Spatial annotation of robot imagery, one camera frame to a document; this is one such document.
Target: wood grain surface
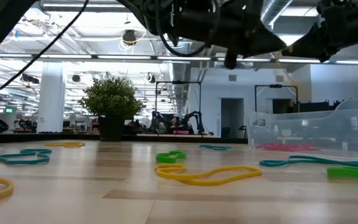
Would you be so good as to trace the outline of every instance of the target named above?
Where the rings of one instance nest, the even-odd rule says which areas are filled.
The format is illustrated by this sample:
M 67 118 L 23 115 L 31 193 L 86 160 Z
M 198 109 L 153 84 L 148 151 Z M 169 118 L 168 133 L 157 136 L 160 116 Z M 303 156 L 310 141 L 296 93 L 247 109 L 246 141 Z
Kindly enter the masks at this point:
M 0 144 L 0 154 L 44 148 L 45 143 Z M 0 163 L 0 177 L 15 183 L 13 196 L 0 201 L 0 224 L 358 224 L 358 180 L 328 179 L 326 168 L 331 165 L 261 167 L 260 177 L 200 187 L 157 177 L 156 153 L 186 152 L 187 159 L 180 163 L 189 173 L 221 166 L 259 167 L 260 160 L 286 159 L 289 154 L 251 151 L 242 144 L 214 151 L 191 143 L 85 143 L 79 149 L 51 148 L 48 164 Z

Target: potted plant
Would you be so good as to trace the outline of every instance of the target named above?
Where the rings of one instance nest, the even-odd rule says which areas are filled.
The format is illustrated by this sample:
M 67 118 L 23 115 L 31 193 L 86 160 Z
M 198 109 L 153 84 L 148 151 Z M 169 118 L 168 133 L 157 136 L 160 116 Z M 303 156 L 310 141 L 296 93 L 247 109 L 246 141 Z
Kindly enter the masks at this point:
M 79 103 L 99 117 L 101 141 L 120 141 L 125 120 L 142 111 L 142 102 L 135 99 L 135 91 L 130 80 L 114 76 L 94 79 L 93 86 L 84 90 L 86 97 Z

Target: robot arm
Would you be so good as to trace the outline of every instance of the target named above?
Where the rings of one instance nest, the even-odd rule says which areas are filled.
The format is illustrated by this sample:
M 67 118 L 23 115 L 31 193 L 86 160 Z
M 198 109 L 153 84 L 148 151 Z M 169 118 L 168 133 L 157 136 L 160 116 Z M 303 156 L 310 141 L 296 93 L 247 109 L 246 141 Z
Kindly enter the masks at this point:
M 204 125 L 203 125 L 203 119 L 202 119 L 202 114 L 199 111 L 193 111 L 190 114 L 186 114 L 185 118 L 183 120 L 185 120 L 186 122 L 188 122 L 188 120 L 191 117 L 195 117 L 196 118 L 196 123 L 197 123 L 197 130 L 198 130 L 198 134 L 204 133 Z
M 0 0 L 0 43 L 36 1 L 20 0 L 18 4 L 15 0 Z M 235 68 L 237 55 L 250 57 L 286 47 L 284 42 L 261 23 L 262 0 L 229 0 L 219 7 L 219 14 L 212 12 L 211 0 L 117 1 L 133 12 L 150 33 L 166 33 L 174 45 L 178 43 L 179 37 L 184 37 L 206 42 L 207 47 L 213 44 L 227 48 L 227 68 Z M 156 9 L 159 9 L 158 20 Z
M 320 0 L 317 10 L 323 22 L 289 46 L 284 56 L 317 58 L 320 62 L 345 47 L 358 45 L 358 0 Z

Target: doorway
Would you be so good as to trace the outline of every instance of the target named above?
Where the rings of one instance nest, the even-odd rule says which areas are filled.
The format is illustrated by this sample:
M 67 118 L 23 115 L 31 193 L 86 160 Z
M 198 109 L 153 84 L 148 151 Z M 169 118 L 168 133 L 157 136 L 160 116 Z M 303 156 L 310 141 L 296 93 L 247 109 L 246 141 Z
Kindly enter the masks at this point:
M 288 113 L 288 107 L 291 104 L 291 99 L 273 99 L 273 114 Z
M 222 98 L 221 102 L 221 137 L 243 138 L 244 99 Z

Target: black plant pot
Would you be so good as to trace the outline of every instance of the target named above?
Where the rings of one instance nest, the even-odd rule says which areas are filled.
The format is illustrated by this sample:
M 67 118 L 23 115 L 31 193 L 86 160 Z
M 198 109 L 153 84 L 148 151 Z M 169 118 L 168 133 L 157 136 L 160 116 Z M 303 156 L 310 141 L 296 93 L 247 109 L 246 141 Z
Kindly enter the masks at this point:
M 124 122 L 122 118 L 99 117 L 100 141 L 121 141 L 124 132 Z

